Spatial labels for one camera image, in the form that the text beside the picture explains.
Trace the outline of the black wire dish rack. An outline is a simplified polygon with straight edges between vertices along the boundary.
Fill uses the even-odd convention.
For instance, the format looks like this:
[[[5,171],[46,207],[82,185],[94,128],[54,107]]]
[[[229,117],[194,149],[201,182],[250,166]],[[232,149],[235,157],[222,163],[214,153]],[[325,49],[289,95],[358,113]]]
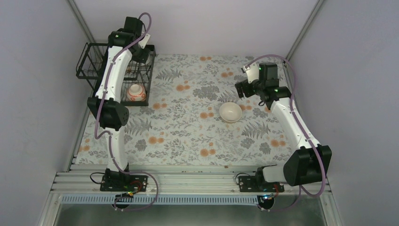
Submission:
[[[127,66],[120,94],[121,103],[124,106],[148,105],[156,50],[154,45],[147,45],[145,48],[150,51],[147,62],[141,64],[131,60]],[[86,80],[94,93],[101,85],[107,56],[106,43],[86,43],[77,63],[76,77]],[[128,98],[128,89],[134,84],[143,86],[146,92],[146,98],[143,101],[132,101]]]

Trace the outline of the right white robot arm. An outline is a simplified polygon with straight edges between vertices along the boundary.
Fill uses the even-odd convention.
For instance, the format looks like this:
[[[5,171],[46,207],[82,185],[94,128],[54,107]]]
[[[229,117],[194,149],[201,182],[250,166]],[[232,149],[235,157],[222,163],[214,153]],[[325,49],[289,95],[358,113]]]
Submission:
[[[266,192],[273,182],[290,186],[321,182],[325,187],[332,151],[329,146],[321,145],[305,125],[291,91],[279,84],[277,65],[252,63],[241,70],[247,79],[235,84],[238,96],[259,96],[260,104],[266,105],[277,118],[294,150],[284,164],[262,167],[260,176],[255,178],[256,188]]]

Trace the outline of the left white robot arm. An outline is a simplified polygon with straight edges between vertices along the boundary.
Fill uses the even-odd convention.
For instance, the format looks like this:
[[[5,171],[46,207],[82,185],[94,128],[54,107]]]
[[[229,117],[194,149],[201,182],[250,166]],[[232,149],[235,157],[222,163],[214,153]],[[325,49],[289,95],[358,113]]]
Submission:
[[[146,47],[151,23],[144,25],[139,17],[126,17],[124,26],[108,37],[108,55],[101,84],[87,104],[96,118],[94,137],[108,138],[108,164],[104,180],[120,191],[130,187],[131,177],[124,145],[124,127],[128,122],[129,110],[121,103],[122,84],[131,61],[146,64],[150,50]]]

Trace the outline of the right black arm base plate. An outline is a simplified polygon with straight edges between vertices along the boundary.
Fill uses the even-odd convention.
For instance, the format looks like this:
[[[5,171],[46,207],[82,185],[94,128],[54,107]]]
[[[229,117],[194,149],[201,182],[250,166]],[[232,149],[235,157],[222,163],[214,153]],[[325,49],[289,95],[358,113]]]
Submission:
[[[255,176],[239,176],[238,185],[240,192],[244,193],[282,193],[284,185],[278,182],[266,182]]]

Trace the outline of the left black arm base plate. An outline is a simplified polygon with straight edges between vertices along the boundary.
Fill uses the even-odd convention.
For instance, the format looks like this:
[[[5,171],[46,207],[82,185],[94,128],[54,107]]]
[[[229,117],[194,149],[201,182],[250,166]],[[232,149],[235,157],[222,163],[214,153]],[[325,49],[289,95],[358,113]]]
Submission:
[[[146,175],[128,175],[107,169],[102,177],[100,191],[145,192],[147,181]]]

